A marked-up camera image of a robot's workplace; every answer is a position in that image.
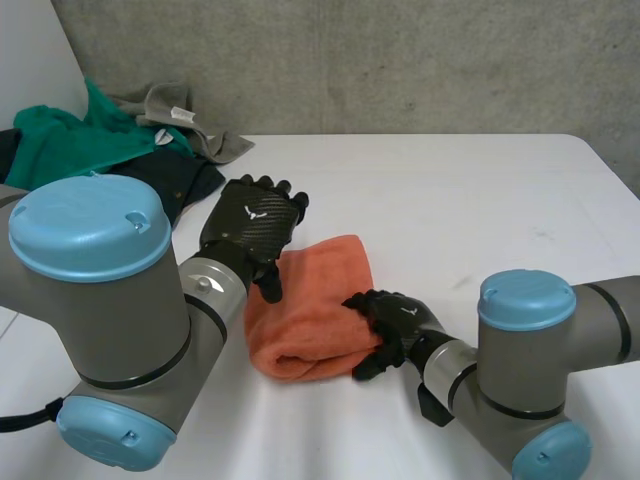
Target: fabric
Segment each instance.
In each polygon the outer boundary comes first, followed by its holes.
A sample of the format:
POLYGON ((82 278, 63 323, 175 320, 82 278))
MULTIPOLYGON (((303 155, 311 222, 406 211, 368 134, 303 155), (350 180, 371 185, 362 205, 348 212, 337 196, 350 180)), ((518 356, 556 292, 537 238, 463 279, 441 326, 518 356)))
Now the fabric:
POLYGON ((172 125, 186 132, 199 155, 216 164, 229 163, 253 147, 253 142, 229 132, 208 134, 190 111, 189 88, 183 82, 146 86, 127 96, 114 97, 122 111, 135 117, 140 126, 172 125))
POLYGON ((17 128, 0 132, 0 183, 4 183, 9 175, 21 137, 17 128))
POLYGON ((171 225, 176 224, 187 206, 206 198, 224 183, 224 177, 211 162, 168 149, 116 165, 109 173, 137 178, 153 187, 171 225))
POLYGON ((187 139, 174 128, 167 129, 172 142, 156 145, 158 127, 139 127, 89 80, 86 83, 89 109, 84 120, 46 106, 16 115, 14 126, 21 130, 22 140, 7 185, 34 190, 61 178, 105 172, 157 149, 193 154, 187 139))
POLYGON ((299 382, 350 374, 379 339, 342 302, 373 287, 369 262, 355 235, 284 252, 278 262, 283 299, 266 303, 252 286, 245 336, 253 365, 265 375, 299 382))

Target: folded towel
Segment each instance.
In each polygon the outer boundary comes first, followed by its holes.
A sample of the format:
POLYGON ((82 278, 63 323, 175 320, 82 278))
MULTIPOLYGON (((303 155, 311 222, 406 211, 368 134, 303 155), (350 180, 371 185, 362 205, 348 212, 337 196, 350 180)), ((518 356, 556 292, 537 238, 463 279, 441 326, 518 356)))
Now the folded towel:
POLYGON ((245 335, 253 365, 284 382, 351 373, 379 339, 341 304, 373 288, 367 254, 355 235, 326 240, 278 261, 283 298, 266 303, 252 286, 245 335))

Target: light blue cap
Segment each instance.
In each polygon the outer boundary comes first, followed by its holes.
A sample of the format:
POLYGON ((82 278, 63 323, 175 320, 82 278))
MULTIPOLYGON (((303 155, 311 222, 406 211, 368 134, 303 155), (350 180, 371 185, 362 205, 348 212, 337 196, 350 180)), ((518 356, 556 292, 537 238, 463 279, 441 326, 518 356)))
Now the light blue cap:
POLYGON ((576 295, 562 278, 540 270, 508 270, 480 286, 478 315, 491 327, 526 332, 557 325, 576 309, 576 295))
POLYGON ((31 270, 74 283, 135 275, 171 244, 158 194, 140 180, 94 175, 58 180, 22 198, 9 243, 31 270))
POLYGON ((80 453, 132 472, 158 465, 177 438, 147 415, 92 397, 68 397, 56 423, 64 441, 80 453))
POLYGON ((559 423, 518 452, 511 474, 514 480, 578 480, 589 466, 591 448, 582 426, 559 423))

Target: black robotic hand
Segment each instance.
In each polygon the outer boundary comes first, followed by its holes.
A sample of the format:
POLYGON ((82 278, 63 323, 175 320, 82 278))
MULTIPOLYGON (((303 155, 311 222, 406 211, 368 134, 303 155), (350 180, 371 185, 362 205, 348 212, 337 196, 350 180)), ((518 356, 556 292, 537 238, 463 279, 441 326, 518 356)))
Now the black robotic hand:
POLYGON ((214 256, 224 252, 225 258, 241 262, 244 267, 240 269, 247 271, 249 280, 260 287, 269 303, 282 298, 275 261, 291 241, 293 229, 302 222, 309 206, 306 193, 290 198, 290 191, 288 181, 282 180, 274 186, 267 176, 257 182, 250 175, 231 180, 200 235, 201 249, 213 249, 214 256))
POLYGON ((371 331, 380 335, 383 342, 353 369, 356 380, 370 380, 390 365, 399 367, 423 335, 443 331, 424 303, 401 293, 369 290, 356 293, 342 305, 364 315, 371 331))

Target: white label tag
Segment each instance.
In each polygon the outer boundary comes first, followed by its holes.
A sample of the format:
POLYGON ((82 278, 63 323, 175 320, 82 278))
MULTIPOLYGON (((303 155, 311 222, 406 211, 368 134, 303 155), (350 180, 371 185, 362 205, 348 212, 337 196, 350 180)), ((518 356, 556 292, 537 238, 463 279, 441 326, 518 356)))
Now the white label tag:
POLYGON ((182 120, 183 122, 193 123, 193 117, 195 117, 195 115, 195 113, 185 110, 184 108, 173 107, 171 109, 171 118, 182 120))
POLYGON ((166 145, 173 140, 173 135, 167 132, 166 128, 161 128, 156 132, 156 145, 166 145))

